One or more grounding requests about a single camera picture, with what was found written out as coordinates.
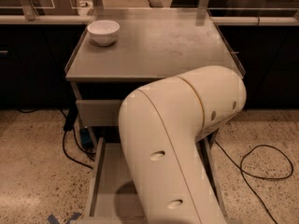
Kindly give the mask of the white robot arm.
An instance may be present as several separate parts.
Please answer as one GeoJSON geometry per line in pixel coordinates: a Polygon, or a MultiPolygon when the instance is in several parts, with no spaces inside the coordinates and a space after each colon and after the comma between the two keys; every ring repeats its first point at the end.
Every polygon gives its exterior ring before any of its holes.
{"type": "Polygon", "coordinates": [[[149,224],[226,224],[196,142],[245,101],[242,78],[223,66],[152,82],[125,98],[121,145],[149,224]]]}

